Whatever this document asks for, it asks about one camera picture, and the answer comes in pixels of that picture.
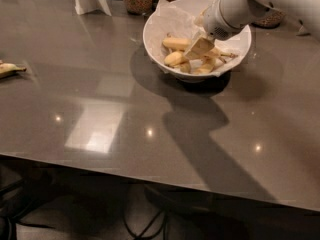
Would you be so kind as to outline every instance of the gray table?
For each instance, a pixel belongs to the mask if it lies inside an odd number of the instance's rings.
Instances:
[[[320,211],[320,45],[289,18],[256,30],[224,91],[159,71],[146,18],[74,0],[0,0],[0,153]]]

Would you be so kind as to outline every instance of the floor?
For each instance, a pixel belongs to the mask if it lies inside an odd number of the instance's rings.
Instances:
[[[51,228],[17,225],[18,240],[131,240],[125,222],[133,233],[139,235],[160,206],[150,202],[145,195],[145,184],[113,176],[92,174],[70,168],[50,169],[57,175],[59,186],[41,189],[55,198],[21,219],[23,223],[46,225]],[[0,185],[6,186],[20,176],[1,166]],[[219,216],[164,213],[143,235],[152,236],[166,221],[155,240],[316,240],[320,234],[297,233],[296,229],[279,229],[270,226],[248,225]]]

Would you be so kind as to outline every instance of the white bowl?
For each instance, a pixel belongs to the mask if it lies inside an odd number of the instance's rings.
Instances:
[[[205,8],[207,8],[212,3],[212,0],[176,0],[171,2],[170,4],[176,6],[179,9],[182,9],[186,11],[187,13],[191,14],[194,17],[197,17]],[[236,51],[238,54],[238,57],[234,58],[233,60],[229,61],[228,63],[218,67],[216,70],[212,71],[209,74],[201,74],[201,75],[192,75],[188,73],[180,72],[178,69],[173,69],[170,67],[167,67],[164,65],[164,58],[167,55],[165,52],[161,51],[163,50],[161,48],[162,40],[167,36],[167,33],[169,31],[169,21],[166,21],[168,24],[168,29],[166,29],[166,26],[162,26],[162,28],[159,31],[156,31],[157,33],[154,33],[152,28],[152,24],[154,24],[156,20],[155,16],[156,12],[154,12],[146,22],[144,29],[143,29],[143,43],[145,46],[145,49],[152,61],[154,61],[160,69],[162,69],[165,73],[170,73],[176,78],[185,81],[185,82],[191,82],[191,83],[197,83],[202,82],[205,79],[211,78],[211,77],[219,77],[223,73],[231,70],[235,66],[239,65],[246,54],[248,53],[250,46],[251,46],[251,31],[249,26],[246,26],[241,33],[238,35],[230,38],[227,41],[215,41],[215,44],[218,48],[222,47],[232,47],[233,50]],[[150,37],[152,35],[161,36],[159,38],[159,49],[151,49],[150,45]]]

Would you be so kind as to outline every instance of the robotic arm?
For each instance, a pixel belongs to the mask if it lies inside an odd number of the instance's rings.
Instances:
[[[213,39],[227,40],[268,16],[270,8],[297,17],[320,40],[320,0],[214,0],[204,12],[203,27]]]

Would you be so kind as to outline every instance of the banana piece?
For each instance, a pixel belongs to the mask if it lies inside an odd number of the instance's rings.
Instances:
[[[213,49],[211,49],[210,51],[208,51],[207,53],[205,53],[203,55],[203,57],[209,57],[209,58],[218,58],[218,57],[229,57],[229,58],[235,58],[238,55],[231,53],[231,52],[224,52],[219,50],[217,47],[214,47]]]
[[[173,66],[174,68],[180,69],[181,72],[183,73],[189,73],[191,72],[191,65],[189,61],[183,62],[181,64],[178,64],[176,66]]]
[[[18,67],[12,63],[3,63],[0,61],[0,78],[4,78],[7,76],[14,75],[18,71],[26,71],[27,68],[25,67]]]
[[[195,75],[209,74],[215,69],[215,67],[216,67],[216,58],[206,59],[203,62],[203,64],[193,72],[193,74]]]
[[[169,67],[174,67],[178,64],[188,61],[184,56],[182,51],[175,51],[170,53],[165,57],[164,64]]]
[[[162,44],[169,49],[184,51],[191,44],[191,40],[188,38],[166,37],[163,39]]]

